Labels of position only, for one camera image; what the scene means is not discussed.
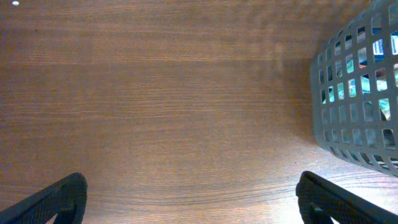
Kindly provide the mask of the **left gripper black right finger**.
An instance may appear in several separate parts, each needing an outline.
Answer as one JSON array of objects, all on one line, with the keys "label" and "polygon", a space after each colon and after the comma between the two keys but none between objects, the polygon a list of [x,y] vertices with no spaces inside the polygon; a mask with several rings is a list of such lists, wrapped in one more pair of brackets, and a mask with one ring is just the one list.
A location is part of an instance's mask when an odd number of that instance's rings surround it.
[{"label": "left gripper black right finger", "polygon": [[310,171],[295,190],[304,223],[397,223],[397,215]]}]

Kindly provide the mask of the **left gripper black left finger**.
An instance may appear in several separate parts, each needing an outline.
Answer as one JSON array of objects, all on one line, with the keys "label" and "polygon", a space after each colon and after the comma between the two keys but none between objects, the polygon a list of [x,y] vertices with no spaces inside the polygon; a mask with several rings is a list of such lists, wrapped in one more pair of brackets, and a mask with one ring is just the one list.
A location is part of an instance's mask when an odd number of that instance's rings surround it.
[{"label": "left gripper black left finger", "polygon": [[54,223],[80,224],[87,201],[88,184],[75,172],[34,193],[1,212],[2,224]]}]

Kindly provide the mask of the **mint green wipes pack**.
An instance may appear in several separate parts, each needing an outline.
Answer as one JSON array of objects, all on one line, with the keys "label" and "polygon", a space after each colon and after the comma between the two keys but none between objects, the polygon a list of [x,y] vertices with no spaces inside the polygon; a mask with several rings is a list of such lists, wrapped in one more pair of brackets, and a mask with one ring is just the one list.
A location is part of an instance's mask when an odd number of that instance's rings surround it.
[{"label": "mint green wipes pack", "polygon": [[315,62],[315,96],[323,110],[330,110],[324,123],[358,123],[359,109],[365,122],[397,119],[397,55],[368,55],[365,48],[355,54],[338,55]]}]

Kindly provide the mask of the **dark blue tissue pack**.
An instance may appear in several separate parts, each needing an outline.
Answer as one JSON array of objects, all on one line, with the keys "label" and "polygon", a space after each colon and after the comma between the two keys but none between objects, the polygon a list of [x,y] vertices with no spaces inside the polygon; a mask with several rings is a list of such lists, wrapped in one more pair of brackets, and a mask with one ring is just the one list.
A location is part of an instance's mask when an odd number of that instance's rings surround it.
[{"label": "dark blue tissue pack", "polygon": [[[361,42],[364,39],[365,39],[365,32],[364,28],[362,27],[358,29],[358,42]],[[391,34],[391,47],[392,47],[392,54],[397,55],[397,31]],[[373,43],[373,55],[375,62],[381,62],[382,60],[384,60],[382,39],[379,39]],[[360,68],[364,68],[368,65],[365,48],[358,50],[358,62]]]}]

